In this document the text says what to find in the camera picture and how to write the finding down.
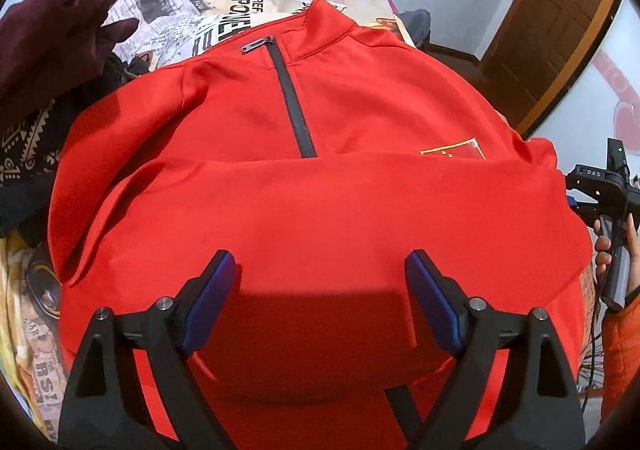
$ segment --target metal screw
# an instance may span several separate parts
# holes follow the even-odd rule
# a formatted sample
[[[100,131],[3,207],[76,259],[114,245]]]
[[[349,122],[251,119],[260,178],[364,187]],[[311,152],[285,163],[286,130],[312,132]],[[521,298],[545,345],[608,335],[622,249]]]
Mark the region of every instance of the metal screw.
[[[469,305],[474,311],[484,311],[486,309],[486,302],[478,296],[469,300]]]
[[[174,299],[169,296],[163,296],[156,301],[156,307],[160,311],[166,311],[167,309],[171,309],[174,305]]]
[[[100,309],[98,309],[98,311],[95,312],[95,317],[98,320],[104,320],[105,318],[107,318],[107,316],[109,316],[108,307],[101,307]]]
[[[549,313],[546,312],[546,309],[537,307],[533,310],[533,316],[535,316],[538,320],[546,320],[547,318],[549,318]]]

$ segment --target blue gripper pad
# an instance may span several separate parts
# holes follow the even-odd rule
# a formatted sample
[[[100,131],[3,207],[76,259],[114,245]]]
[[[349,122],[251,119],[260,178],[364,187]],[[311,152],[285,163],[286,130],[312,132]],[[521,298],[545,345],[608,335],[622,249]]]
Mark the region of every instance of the blue gripper pad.
[[[446,299],[443,290],[436,282],[431,272],[437,273],[437,278],[442,282],[444,277],[426,257],[424,252],[411,252],[406,258],[405,275],[409,290],[415,297],[424,317],[427,319],[431,332],[441,349],[454,357],[460,356],[465,348],[463,339],[466,326],[461,321],[464,311],[456,311]]]
[[[213,325],[236,280],[236,261],[231,253],[224,252],[218,264],[206,271],[212,271],[212,276],[186,318],[184,339],[179,347],[184,356],[191,356],[199,351],[209,339]]]

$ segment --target brown floor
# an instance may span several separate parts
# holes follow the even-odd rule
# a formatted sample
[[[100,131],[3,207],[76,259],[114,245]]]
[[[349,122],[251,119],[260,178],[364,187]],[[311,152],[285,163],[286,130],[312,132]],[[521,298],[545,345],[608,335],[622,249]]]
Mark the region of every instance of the brown floor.
[[[516,123],[517,117],[514,116],[513,112],[515,109],[512,109],[508,102],[502,101],[504,97],[501,96],[501,92],[495,86],[495,83],[485,77],[473,62],[433,51],[427,51],[426,53],[457,72],[469,82],[498,112],[507,118],[511,126],[518,124]]]

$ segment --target jacket sleeve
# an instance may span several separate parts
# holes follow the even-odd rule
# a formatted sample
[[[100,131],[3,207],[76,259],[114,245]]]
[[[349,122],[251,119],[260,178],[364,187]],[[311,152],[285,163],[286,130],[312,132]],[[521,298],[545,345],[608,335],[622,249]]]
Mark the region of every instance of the jacket sleeve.
[[[640,365],[640,296],[623,311],[602,322],[604,349],[603,422],[617,405]]]

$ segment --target door panel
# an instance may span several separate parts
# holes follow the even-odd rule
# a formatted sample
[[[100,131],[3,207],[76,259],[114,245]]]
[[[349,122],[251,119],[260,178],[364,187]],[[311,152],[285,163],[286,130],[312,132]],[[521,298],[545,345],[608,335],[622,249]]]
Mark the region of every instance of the door panel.
[[[519,123],[565,66],[601,0],[522,0],[482,72],[503,93],[495,107]]]

